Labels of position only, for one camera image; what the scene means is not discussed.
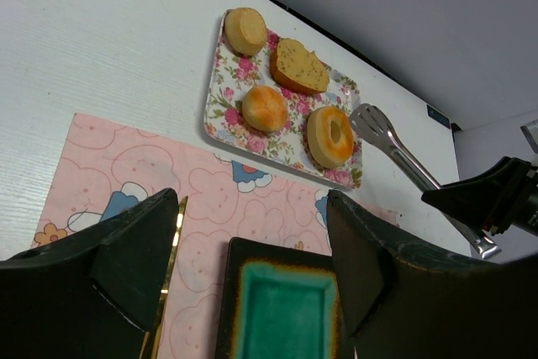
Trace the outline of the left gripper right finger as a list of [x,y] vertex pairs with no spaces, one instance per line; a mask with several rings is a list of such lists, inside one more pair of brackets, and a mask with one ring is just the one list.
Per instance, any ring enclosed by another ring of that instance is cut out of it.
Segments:
[[335,190],[327,230],[360,358],[536,357],[535,256],[497,264],[460,255]]

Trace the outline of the pink bunny placemat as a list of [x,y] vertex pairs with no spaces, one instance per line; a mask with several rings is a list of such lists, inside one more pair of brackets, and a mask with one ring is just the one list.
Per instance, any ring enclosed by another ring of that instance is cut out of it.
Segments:
[[97,224],[163,188],[187,200],[158,355],[214,356],[229,240],[329,254],[327,193],[86,114],[71,121],[33,246]]

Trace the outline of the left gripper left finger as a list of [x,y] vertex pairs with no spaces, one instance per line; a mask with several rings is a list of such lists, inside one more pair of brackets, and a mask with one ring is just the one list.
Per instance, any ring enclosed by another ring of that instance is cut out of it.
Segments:
[[1,263],[3,358],[136,358],[177,228],[166,188],[110,219]]

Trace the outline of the round orange bun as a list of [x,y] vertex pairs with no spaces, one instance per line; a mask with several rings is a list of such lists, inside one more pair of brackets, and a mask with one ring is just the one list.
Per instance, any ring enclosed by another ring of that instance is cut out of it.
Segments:
[[249,126],[266,133],[281,130],[288,120],[287,100],[268,86],[252,87],[242,100],[241,112]]

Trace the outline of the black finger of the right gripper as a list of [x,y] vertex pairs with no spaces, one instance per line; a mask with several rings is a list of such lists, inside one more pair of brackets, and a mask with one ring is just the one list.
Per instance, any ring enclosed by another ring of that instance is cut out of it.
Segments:
[[483,229],[498,200],[493,180],[496,165],[479,176],[426,191],[421,199],[473,229]]

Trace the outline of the small round cake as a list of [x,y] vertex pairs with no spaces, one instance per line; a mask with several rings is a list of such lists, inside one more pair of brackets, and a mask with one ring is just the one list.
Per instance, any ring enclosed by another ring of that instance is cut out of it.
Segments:
[[257,55],[267,42],[265,20],[254,8],[235,8],[227,12],[224,32],[231,48],[246,56]]

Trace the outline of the square teal black plate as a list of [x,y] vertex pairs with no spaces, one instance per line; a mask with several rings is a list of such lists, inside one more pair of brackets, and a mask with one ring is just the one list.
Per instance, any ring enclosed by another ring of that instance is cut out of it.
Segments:
[[229,241],[217,358],[353,358],[330,256]]

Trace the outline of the gold knife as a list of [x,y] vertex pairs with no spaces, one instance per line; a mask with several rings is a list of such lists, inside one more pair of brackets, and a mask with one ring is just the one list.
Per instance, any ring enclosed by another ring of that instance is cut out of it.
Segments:
[[171,278],[172,278],[172,273],[174,270],[175,262],[177,259],[177,252],[179,249],[180,238],[181,238],[181,233],[182,233],[182,224],[185,219],[186,210],[187,210],[187,202],[188,202],[188,196],[185,196],[179,203],[176,231],[172,240],[171,254],[167,263],[166,275],[164,278],[163,286],[161,288],[161,296],[160,296],[157,311],[156,311],[156,317],[155,317],[156,327],[152,331],[145,333],[145,338],[141,347],[139,359],[147,359],[147,358],[154,359],[154,358],[157,358],[158,356],[158,351],[159,351],[159,346],[160,346],[160,341],[161,341],[161,333],[162,333],[163,322],[164,322],[164,313],[166,309],[166,301],[170,292]]

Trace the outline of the metal serving tongs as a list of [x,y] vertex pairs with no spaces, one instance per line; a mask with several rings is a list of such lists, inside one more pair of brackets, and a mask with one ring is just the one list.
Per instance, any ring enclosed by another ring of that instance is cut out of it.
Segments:
[[[422,193],[441,189],[437,180],[399,139],[393,124],[377,106],[362,103],[351,112],[349,121],[360,138],[382,151]],[[443,215],[480,258],[489,260],[502,251],[482,230],[473,230],[448,214]]]

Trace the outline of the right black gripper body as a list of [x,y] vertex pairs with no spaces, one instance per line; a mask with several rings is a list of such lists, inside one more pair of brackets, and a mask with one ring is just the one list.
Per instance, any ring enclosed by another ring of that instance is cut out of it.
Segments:
[[505,156],[494,167],[498,200],[483,227],[491,235],[503,234],[511,225],[537,235],[537,123],[520,129],[535,155],[533,161]]

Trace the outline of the floral rectangular tray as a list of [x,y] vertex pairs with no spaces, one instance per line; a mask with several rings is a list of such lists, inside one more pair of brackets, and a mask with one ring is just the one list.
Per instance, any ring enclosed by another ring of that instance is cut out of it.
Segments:
[[[234,53],[225,35],[224,23],[219,27],[211,81],[208,87],[203,124],[207,135],[248,155],[258,156],[294,172],[324,179],[349,189],[361,186],[361,142],[355,140],[351,158],[334,169],[320,166],[308,148],[306,127],[308,116],[314,110],[335,106],[346,113],[360,103],[356,82],[331,66],[326,69],[330,83],[327,92],[307,96],[282,90],[272,79],[270,54],[280,37],[268,32],[268,43],[260,53],[244,57]],[[288,123],[274,134],[265,134],[243,121],[241,103],[255,85],[272,87],[287,100]]]

